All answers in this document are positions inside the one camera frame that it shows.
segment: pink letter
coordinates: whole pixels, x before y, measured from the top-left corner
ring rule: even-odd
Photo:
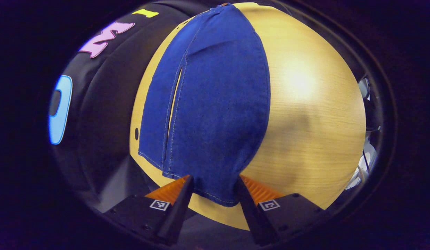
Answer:
[[[97,44],[103,41],[108,41],[116,38],[116,35],[113,34],[112,30],[116,31],[116,34],[121,34],[131,27],[133,27],[134,23],[126,24],[126,23],[117,23],[114,22],[110,24],[108,27],[101,31],[100,35],[96,35],[94,38],[90,39],[80,50],[79,52],[88,52],[90,53],[90,58],[97,57],[104,49],[107,47],[108,43]]]

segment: blue denim fabric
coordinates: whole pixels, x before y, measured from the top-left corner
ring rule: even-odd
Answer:
[[[261,40],[236,7],[199,14],[177,33],[155,71],[139,154],[166,177],[193,175],[195,193],[234,206],[234,184],[267,128],[269,82]]]

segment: light wood surface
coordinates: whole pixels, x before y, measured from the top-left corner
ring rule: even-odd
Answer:
[[[283,194],[300,193],[326,209],[352,177],[364,145],[361,93],[347,64],[321,36],[287,14],[256,3],[237,3],[255,28],[270,72],[270,115],[258,152],[242,172]],[[130,154],[159,186],[173,181],[137,154],[135,128],[159,60],[178,25],[154,54],[136,95]],[[190,209],[217,222],[248,230],[240,204],[218,205],[193,194]]]

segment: wooden table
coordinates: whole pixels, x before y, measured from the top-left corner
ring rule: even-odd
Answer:
[[[261,38],[271,87],[267,131],[242,174],[284,194],[300,193],[326,209],[350,180],[364,145],[364,106],[356,80],[338,52],[301,22],[269,6],[235,6]],[[163,41],[145,70],[130,125],[130,154],[159,186],[173,180],[138,155],[134,131],[159,60],[185,23]],[[240,204],[228,208],[193,194],[188,207],[248,230]]]

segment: denim cloth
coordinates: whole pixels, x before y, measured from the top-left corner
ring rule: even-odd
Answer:
[[[261,40],[235,6],[199,14],[177,33],[153,75],[139,155],[165,177],[193,175],[195,193],[236,205],[234,184],[267,128],[269,81]]]

